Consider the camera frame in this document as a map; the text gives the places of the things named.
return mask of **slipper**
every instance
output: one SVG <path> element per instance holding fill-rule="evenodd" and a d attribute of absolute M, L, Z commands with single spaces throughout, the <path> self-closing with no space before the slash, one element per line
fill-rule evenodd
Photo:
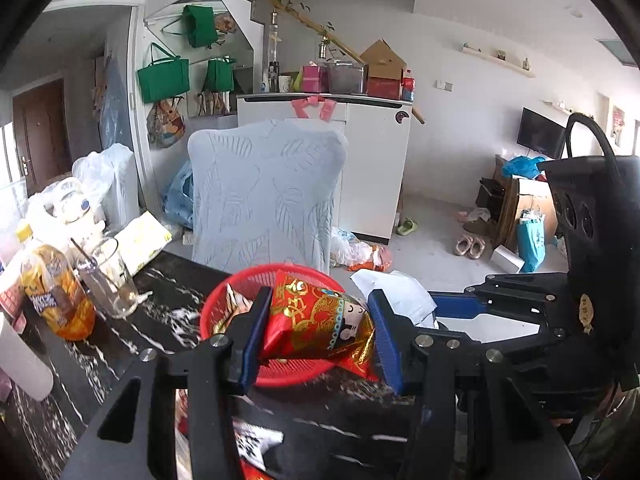
<path fill-rule="evenodd" d="M 473 243 L 474 239 L 471 236 L 462 235 L 458 238 L 458 243 L 456 243 L 456 246 L 453 248 L 453 252 L 456 253 L 457 256 L 464 256 Z"/>
<path fill-rule="evenodd" d="M 482 238 L 474 238 L 467 256 L 469 256 L 472 260 L 477 260 L 480 256 L 482 256 L 485 247 L 486 244 L 484 243 L 484 240 L 482 240 Z"/>
<path fill-rule="evenodd" d="M 404 219 L 398 228 L 396 229 L 396 233 L 400 236 L 406 236 L 409 233 L 413 233 L 418 228 L 417 222 L 414 222 L 409 217 Z"/>

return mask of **pink slipper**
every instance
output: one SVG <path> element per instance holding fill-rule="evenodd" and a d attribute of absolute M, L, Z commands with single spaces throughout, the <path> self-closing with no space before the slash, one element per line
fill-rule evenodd
<path fill-rule="evenodd" d="M 462 235 L 460 238 L 458 238 L 458 243 L 456 243 L 456 246 L 453 248 L 453 252 L 457 256 L 464 256 L 466 252 L 471 248 L 471 245 L 473 243 L 474 240 L 471 236 Z"/>
<path fill-rule="evenodd" d="M 474 238 L 473 242 L 471 243 L 471 247 L 469 247 L 468 256 L 472 260 L 477 260 L 480 256 L 482 256 L 485 246 L 486 244 L 484 243 L 484 240 L 482 240 L 482 238 Z"/>

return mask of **orange juice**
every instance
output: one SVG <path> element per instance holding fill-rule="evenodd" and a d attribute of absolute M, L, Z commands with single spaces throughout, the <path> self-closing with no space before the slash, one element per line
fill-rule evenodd
<path fill-rule="evenodd" d="M 16 231 L 25 243 L 20 280 L 36 311 L 53 332 L 68 341 L 80 341 L 94 329 L 95 308 L 87 298 L 65 255 L 33 238 L 21 222 Z"/>

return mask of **green slipper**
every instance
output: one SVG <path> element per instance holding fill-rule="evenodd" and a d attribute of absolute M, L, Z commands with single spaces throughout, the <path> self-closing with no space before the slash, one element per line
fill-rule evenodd
<path fill-rule="evenodd" d="M 406 236 L 409 233 L 413 233 L 418 228 L 418 224 L 411 220 L 409 217 L 404 219 L 398 228 L 396 229 L 396 233 L 400 236 Z"/>

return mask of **bamboo pole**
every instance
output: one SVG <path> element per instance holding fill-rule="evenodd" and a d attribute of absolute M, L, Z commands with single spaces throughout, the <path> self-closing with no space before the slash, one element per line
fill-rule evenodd
<path fill-rule="evenodd" d="M 340 40 L 340 38 L 338 38 L 335 34 L 332 34 L 330 30 L 327 30 L 322 25 L 318 25 L 316 22 L 314 22 L 304 14 L 301 14 L 293 7 L 284 5 L 281 0 L 268 0 L 268 1 L 276 9 L 283 10 L 287 14 L 290 14 L 291 16 L 296 18 L 300 23 L 305 25 L 305 27 L 316 31 L 321 36 L 326 37 L 331 43 L 337 46 L 341 51 L 345 52 L 346 54 L 349 54 L 349 56 L 353 57 L 353 59 L 356 60 L 357 62 L 364 63 L 364 61 L 356 51 L 354 51 L 348 45 L 344 44 Z M 418 121 L 420 121 L 420 124 L 424 124 L 424 117 L 416 109 L 415 106 L 412 107 L 412 114 L 416 119 L 418 119 Z"/>

